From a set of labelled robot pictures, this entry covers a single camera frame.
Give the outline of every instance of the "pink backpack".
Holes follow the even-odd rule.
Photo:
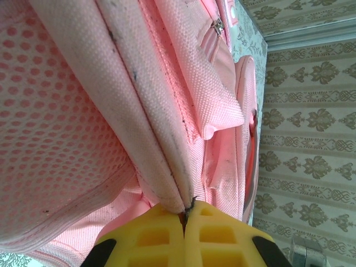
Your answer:
[[[248,220],[255,72],[231,56],[233,9],[0,1],[0,250],[78,266],[138,201],[180,213],[197,196]]]

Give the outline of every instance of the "zipper pull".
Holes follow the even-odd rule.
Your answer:
[[[224,24],[223,22],[221,21],[220,18],[217,18],[217,20],[213,21],[212,22],[212,28],[214,28],[215,32],[217,33],[218,36],[221,35],[221,32],[223,31],[224,29]]]

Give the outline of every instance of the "zipper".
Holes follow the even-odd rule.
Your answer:
[[[212,61],[212,56],[216,50],[222,31],[224,30],[223,22],[220,18],[213,21],[201,43],[201,48],[206,54],[208,60]]]

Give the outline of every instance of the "patterned wallpaper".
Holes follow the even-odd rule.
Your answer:
[[[264,36],[310,27],[356,14],[355,0],[241,0]]]
[[[254,226],[356,266],[356,39],[269,52]]]

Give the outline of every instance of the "yellow object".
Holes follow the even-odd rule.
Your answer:
[[[268,234],[196,201],[185,234],[179,216],[158,204],[107,233],[96,245],[116,240],[105,267],[267,266],[253,242],[255,236],[273,241]]]

